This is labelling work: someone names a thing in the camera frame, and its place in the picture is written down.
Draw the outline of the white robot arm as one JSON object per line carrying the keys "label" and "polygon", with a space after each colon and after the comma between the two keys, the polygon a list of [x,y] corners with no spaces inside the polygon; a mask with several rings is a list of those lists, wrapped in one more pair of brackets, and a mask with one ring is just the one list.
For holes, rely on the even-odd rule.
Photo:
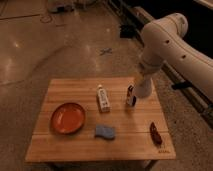
{"label": "white robot arm", "polygon": [[143,74],[154,74],[167,62],[213,102],[213,59],[183,40],[187,31],[188,21],[181,13],[145,24],[140,33],[144,43],[140,58]]}

